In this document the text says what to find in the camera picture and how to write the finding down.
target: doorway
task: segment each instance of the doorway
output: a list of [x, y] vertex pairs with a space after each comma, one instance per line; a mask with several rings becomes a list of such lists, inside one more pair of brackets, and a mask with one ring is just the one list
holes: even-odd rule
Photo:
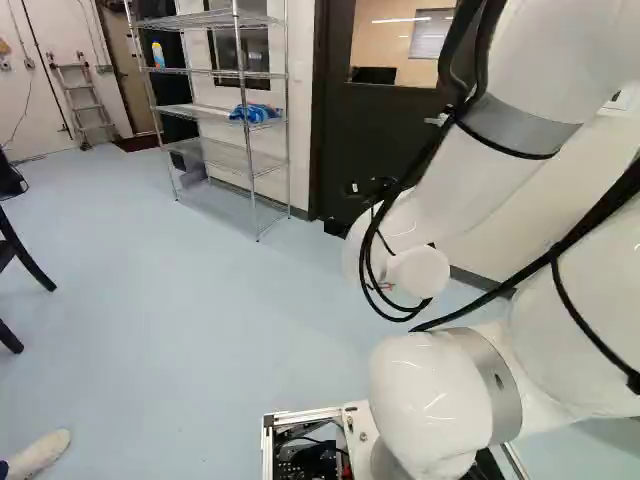
[[100, 22], [107, 41], [125, 109], [136, 136], [155, 137], [153, 115], [144, 88], [144, 80], [138, 71], [138, 61], [132, 49], [127, 15], [122, 2], [96, 1]]
[[341, 234], [438, 134], [437, 63], [456, 1], [316, 4], [311, 210]]

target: ceiling light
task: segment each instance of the ceiling light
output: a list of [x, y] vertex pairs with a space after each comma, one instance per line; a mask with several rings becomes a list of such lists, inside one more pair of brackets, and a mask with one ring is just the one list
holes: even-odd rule
[[431, 17], [385, 18], [383, 20], [372, 20], [371, 23], [428, 22], [429, 20], [431, 20]]

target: chair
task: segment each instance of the chair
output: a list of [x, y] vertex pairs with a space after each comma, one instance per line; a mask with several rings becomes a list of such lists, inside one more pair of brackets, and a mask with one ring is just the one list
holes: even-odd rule
[[[0, 272], [2, 272], [15, 256], [22, 262], [25, 268], [35, 277], [40, 284], [48, 291], [53, 292], [57, 286], [49, 277], [40, 269], [38, 264], [31, 258], [27, 249], [24, 248], [22, 242], [18, 238], [15, 230], [11, 226], [4, 210], [0, 206], [0, 232], [4, 236], [4, 240], [0, 240]], [[0, 319], [0, 342], [4, 344], [13, 353], [21, 353], [24, 345], [7, 327], [2, 319]]]

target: glass window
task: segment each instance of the glass window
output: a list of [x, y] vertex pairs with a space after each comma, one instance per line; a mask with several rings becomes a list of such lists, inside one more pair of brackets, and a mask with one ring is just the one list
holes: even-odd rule
[[356, 0], [354, 83], [435, 88], [455, 0]]
[[[205, 10], [209, 9], [209, 0], [203, 0]], [[267, 0], [240, 0], [240, 8], [258, 14], [267, 14]], [[236, 37], [233, 29], [207, 31], [211, 65], [217, 70], [237, 70]], [[269, 71], [269, 29], [243, 29], [240, 31], [240, 46], [246, 70], [251, 72]], [[239, 87], [240, 81], [234, 78], [215, 78], [216, 86]], [[269, 79], [247, 79], [247, 88], [270, 90]]]
[[416, 10], [416, 18], [428, 19], [428, 21], [416, 21], [413, 24], [413, 35], [409, 47], [409, 58], [438, 59], [444, 39], [447, 36], [454, 10], [446, 8], [441, 10]]

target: shoe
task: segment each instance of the shoe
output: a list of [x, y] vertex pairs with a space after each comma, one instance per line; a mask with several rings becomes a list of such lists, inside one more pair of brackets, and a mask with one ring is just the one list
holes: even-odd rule
[[14, 455], [7, 463], [7, 480], [25, 480], [53, 464], [71, 443], [71, 432], [60, 429], [49, 433]]

